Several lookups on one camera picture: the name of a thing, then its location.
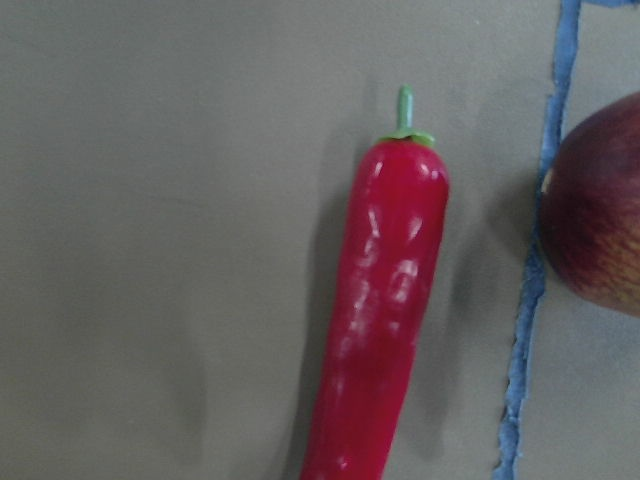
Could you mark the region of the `red chili pepper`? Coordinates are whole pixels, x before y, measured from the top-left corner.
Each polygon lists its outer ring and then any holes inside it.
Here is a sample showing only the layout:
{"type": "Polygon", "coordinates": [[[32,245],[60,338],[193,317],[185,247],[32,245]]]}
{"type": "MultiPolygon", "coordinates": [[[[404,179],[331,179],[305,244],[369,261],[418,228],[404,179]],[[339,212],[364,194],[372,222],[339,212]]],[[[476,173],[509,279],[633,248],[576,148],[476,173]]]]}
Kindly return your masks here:
{"type": "Polygon", "coordinates": [[[351,188],[336,296],[301,477],[382,477],[408,391],[449,198],[433,137],[400,88],[394,131],[351,188]]]}

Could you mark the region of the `red yellow apple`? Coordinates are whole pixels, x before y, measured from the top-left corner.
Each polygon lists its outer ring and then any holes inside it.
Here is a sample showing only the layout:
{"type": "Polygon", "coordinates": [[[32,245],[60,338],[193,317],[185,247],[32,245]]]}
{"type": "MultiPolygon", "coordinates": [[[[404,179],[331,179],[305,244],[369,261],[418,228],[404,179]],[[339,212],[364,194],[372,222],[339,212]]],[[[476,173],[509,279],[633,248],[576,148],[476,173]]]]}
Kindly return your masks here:
{"type": "Polygon", "coordinates": [[[639,96],[595,112],[562,141],[541,188],[539,238],[566,286],[639,314],[639,96]]]}

